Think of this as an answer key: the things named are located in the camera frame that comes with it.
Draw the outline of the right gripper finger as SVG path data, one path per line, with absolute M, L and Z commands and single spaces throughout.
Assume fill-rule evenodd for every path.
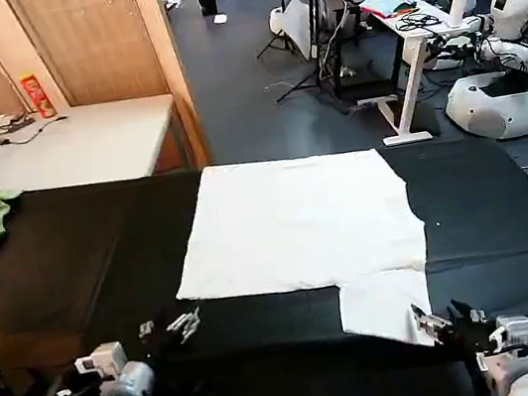
M 415 304 L 411 305 L 411 311 L 415 323 L 417 323 L 417 329 L 428 335 L 433 341 L 445 343 L 453 335 L 449 320 L 433 314 L 427 314 Z
M 474 308 L 473 306 L 451 299 L 451 305 L 448 307 L 448 314 L 452 322 L 457 327 L 470 327 L 487 322 L 485 311 Z

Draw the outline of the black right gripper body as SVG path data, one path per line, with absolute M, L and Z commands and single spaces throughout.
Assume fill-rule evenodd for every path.
M 476 321 L 461 319 L 453 321 L 437 332 L 438 339 L 443 345 L 450 345 L 459 349 L 467 356 L 474 356 L 482 353 L 485 356 L 492 356 L 497 348 L 497 343 L 489 339 L 496 329 L 496 322 Z

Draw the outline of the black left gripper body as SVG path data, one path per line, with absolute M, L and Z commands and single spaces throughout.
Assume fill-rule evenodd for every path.
M 154 332 L 142 338 L 138 338 L 128 351 L 129 360 L 143 362 L 154 371 L 161 369 L 170 356 L 171 351 L 175 351 L 182 346 L 183 335 L 180 331 Z

